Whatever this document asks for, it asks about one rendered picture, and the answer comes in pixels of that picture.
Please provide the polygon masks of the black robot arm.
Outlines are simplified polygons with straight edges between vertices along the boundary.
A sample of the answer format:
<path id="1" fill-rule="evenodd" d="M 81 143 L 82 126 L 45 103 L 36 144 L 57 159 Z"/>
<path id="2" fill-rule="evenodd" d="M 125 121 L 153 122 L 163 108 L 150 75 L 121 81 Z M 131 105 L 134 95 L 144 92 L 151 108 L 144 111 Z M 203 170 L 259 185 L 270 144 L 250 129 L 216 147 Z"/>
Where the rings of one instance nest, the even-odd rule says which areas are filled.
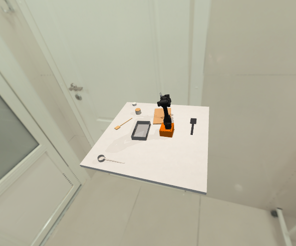
<path id="1" fill-rule="evenodd" d="M 171 129 L 172 120 L 171 120 L 170 115 L 168 115 L 168 109 L 167 109 L 167 107 L 170 107 L 170 105 L 171 105 L 171 100 L 170 100 L 169 94 L 166 94 L 160 98 L 160 105 L 161 105 L 161 107 L 163 107 L 163 110 L 164 110 L 165 116 L 164 116 L 163 122 L 165 125 L 165 129 Z"/>

